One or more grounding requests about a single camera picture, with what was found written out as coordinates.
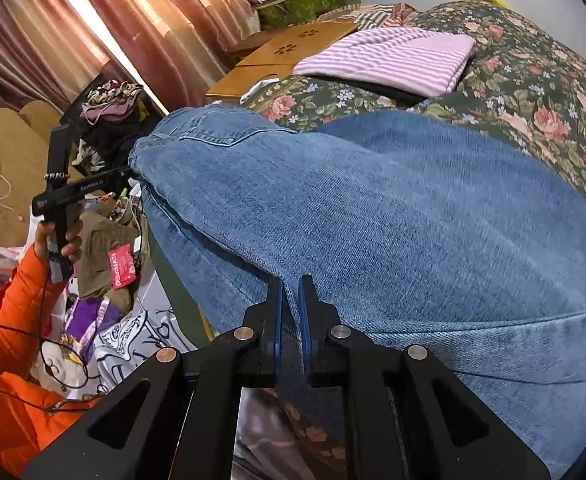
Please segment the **orange jacket sleeve forearm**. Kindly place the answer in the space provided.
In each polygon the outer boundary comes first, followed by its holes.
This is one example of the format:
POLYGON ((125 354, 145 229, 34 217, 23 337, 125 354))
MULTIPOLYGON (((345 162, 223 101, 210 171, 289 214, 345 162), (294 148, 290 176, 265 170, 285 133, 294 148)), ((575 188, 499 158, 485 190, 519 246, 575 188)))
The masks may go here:
POLYGON ((47 285, 48 262, 29 249, 0 307, 0 466, 19 477, 26 465, 98 403, 66 404, 28 380, 38 351, 38 326, 47 322, 64 285, 47 285))

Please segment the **person's left hand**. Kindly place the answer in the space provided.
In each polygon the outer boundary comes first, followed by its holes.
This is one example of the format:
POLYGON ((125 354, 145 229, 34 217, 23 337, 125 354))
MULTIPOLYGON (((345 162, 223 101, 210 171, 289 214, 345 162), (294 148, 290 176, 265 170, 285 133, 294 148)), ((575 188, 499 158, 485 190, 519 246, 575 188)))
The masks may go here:
MULTIPOLYGON (((80 231, 83 229, 83 221, 77 219, 72 226, 66 231, 66 241, 63 245, 58 245, 62 257, 68 258, 71 262, 76 262, 82 251, 82 239, 80 231)), ((40 221, 35 231, 34 252, 41 262, 48 261, 49 243, 57 240, 56 225, 54 222, 40 221)))

